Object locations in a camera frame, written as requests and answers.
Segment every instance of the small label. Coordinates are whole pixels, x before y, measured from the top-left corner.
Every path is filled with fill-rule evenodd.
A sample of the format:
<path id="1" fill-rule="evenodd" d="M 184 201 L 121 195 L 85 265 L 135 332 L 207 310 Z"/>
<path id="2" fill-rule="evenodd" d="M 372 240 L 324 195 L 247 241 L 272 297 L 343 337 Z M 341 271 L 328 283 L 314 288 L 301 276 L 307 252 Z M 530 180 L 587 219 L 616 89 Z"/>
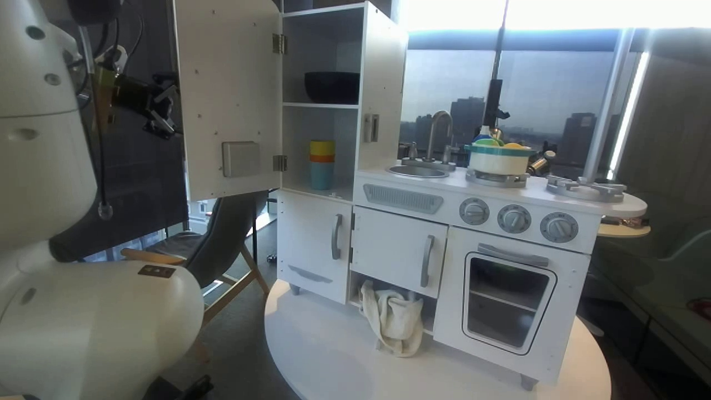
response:
<path id="1" fill-rule="evenodd" d="M 144 265 L 138 276 L 156 276 L 156 277 L 172 277 L 175 268 L 172 266 L 161 266 L 161 265 Z"/>

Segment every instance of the round white table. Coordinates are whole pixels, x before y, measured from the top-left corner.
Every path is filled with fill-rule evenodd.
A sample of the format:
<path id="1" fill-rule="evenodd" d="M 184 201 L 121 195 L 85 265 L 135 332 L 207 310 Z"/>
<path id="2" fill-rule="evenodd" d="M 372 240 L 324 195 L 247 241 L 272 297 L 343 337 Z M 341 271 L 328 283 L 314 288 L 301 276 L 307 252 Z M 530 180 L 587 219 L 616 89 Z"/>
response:
<path id="1" fill-rule="evenodd" d="M 518 372 L 434 340 L 424 340 L 415 357 L 384 353 L 356 306 L 295 295 L 284 280 L 268 290 L 265 328 L 275 366 L 305 400 L 612 397 L 605 355 L 580 320 L 557 385 L 533 390 L 518 386 Z"/>

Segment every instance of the cabinet door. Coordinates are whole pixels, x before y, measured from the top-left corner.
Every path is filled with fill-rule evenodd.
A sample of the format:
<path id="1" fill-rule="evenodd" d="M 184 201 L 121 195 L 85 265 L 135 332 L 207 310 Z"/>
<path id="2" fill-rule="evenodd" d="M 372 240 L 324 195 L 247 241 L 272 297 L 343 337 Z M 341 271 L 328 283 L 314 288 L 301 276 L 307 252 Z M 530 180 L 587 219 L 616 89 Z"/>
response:
<path id="1" fill-rule="evenodd" d="M 279 277 L 305 290 L 344 302 L 351 203 L 283 189 L 278 208 Z"/>
<path id="2" fill-rule="evenodd" d="M 392 166 L 398 157 L 407 33 L 374 5 L 367 7 L 362 52 L 358 166 Z"/>
<path id="3" fill-rule="evenodd" d="M 437 297 L 447 227 L 424 219 L 353 208 L 351 268 L 395 286 Z"/>
<path id="4" fill-rule="evenodd" d="M 278 183 L 279 13 L 266 0 L 173 0 L 188 198 Z"/>

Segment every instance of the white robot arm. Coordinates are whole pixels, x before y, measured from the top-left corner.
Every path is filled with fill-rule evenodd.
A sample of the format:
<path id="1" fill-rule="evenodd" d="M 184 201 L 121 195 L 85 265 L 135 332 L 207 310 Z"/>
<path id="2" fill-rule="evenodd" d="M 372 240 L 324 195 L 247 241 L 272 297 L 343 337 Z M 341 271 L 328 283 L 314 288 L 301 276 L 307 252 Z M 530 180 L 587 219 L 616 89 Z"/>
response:
<path id="1" fill-rule="evenodd" d="M 184 268 L 52 258 L 96 195 L 66 42 L 36 0 L 0 2 L 0 395 L 143 397 L 195 340 L 202 292 Z"/>

